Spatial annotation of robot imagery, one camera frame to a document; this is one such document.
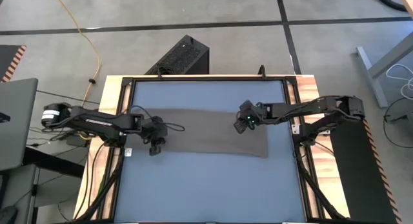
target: white sticker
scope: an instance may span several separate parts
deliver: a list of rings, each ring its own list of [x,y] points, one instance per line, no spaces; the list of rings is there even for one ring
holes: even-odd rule
[[[132,149],[125,148],[125,157],[130,157],[130,156],[132,156]]]
[[[43,115],[41,117],[41,119],[53,119],[54,115],[53,114],[47,114],[47,115]]]
[[[45,111],[43,112],[43,115],[46,115],[46,114],[59,115],[60,112],[59,112],[59,111],[56,111],[56,110],[45,110]]]

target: table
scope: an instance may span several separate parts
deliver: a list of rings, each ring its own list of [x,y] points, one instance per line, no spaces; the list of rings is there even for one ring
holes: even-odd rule
[[[413,17],[413,0],[402,0],[406,9]],[[383,56],[377,63],[372,65],[368,56],[362,46],[356,47],[357,54],[363,66],[362,71],[366,77],[367,82],[371,86],[374,95],[378,101],[380,108],[388,106],[387,99],[380,85],[378,77],[386,72],[392,65],[396,64],[400,59],[405,57],[413,50],[413,33],[410,33],[399,44],[397,44],[391,51]]]
[[[128,100],[120,97],[121,99],[119,100],[119,95],[121,93],[121,90],[125,90],[125,96],[128,97],[130,93],[130,89],[128,86],[122,88],[122,81],[124,77],[140,77],[140,78],[156,78],[156,76],[108,76],[106,79],[105,87],[103,90],[103,95],[101,98],[101,104],[99,107],[99,111],[101,112],[107,112],[110,114],[115,114],[117,111],[118,104],[122,105],[123,109],[125,109],[128,106]],[[194,77],[194,76],[182,76],[179,75],[178,77]],[[260,77],[259,75],[199,75],[199,77]],[[315,99],[319,96],[317,92],[317,86],[316,86],[316,81],[314,79],[314,76],[288,76],[291,78],[296,79],[297,81],[297,87],[299,91],[299,96],[301,98],[301,102],[305,101],[310,101],[312,99]],[[288,89],[290,97],[293,99],[293,91]],[[317,119],[322,117],[322,115],[314,115],[314,116],[308,116],[305,117],[306,122],[314,122]],[[332,149],[332,146],[330,144],[329,137],[322,136],[318,137],[317,139],[318,142],[326,145],[328,148]],[[93,159],[96,156],[97,149],[99,146],[102,144],[102,141],[99,138],[95,138],[91,142],[90,146],[90,155],[89,155],[89,160],[90,162],[93,161]],[[330,202],[337,208],[337,210],[342,213],[345,216],[349,216],[348,209],[347,209],[347,203],[345,200],[344,192],[343,192],[343,187],[341,186],[341,180],[339,177],[337,165],[335,162],[335,159],[331,154],[329,154],[326,150],[319,148],[319,147],[313,147],[311,148],[311,153],[312,153],[312,158],[314,159],[314,165],[315,165],[315,171],[317,174],[317,180],[319,183],[320,188],[324,192],[325,196],[330,200]],[[117,154],[119,154],[119,151],[117,150],[114,154],[114,158],[112,161],[117,160]],[[93,200],[94,197],[96,197],[96,194],[98,193],[98,185],[100,184],[103,174],[105,172],[106,167],[108,166],[108,155],[109,155],[109,149],[104,148],[99,152],[99,155],[96,158],[96,165],[94,169],[94,186],[92,188],[92,193],[91,193],[91,198]],[[89,164],[89,175],[91,175],[91,164]],[[83,200],[83,197],[86,193],[86,200],[89,197],[88,191],[85,191],[86,188],[86,173],[83,174],[83,180],[81,184],[81,188],[79,191],[79,196],[77,199],[77,204],[76,204],[76,209],[75,213],[79,210],[81,206],[81,202]],[[113,197],[113,187],[109,191],[109,193],[106,196],[106,202],[105,206],[101,211],[101,216],[103,218],[109,218],[112,214],[110,213],[110,206],[112,204],[112,197]],[[310,198],[310,208],[312,210],[312,215],[314,217],[317,217],[317,204],[316,200],[314,199],[314,195],[310,192],[309,195]],[[83,205],[81,207],[80,214],[82,214],[86,210],[86,206]]]

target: desk leg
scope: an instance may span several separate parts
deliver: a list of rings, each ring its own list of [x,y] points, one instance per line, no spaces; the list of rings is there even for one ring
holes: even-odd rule
[[[82,178],[84,166],[26,147],[23,165],[35,164],[39,168]]]
[[[363,47],[356,48],[361,65],[363,66],[363,74],[367,82],[373,89],[374,95],[379,103],[380,108],[388,106],[383,89],[378,81],[378,77],[386,72],[392,65],[413,51],[413,32],[397,44],[389,53],[383,56],[376,64],[372,65],[367,57]]]

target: gray cloth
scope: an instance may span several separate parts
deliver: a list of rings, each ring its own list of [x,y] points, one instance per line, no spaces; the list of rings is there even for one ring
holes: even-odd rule
[[[179,124],[186,129],[184,132],[168,129],[166,143],[162,146],[162,150],[268,157],[266,126],[256,127],[255,130],[247,129],[244,133],[238,134],[233,126],[236,120],[235,113],[189,109],[148,109],[147,111],[152,116],[161,117],[164,122]],[[137,145],[138,148],[150,147],[144,144]]]

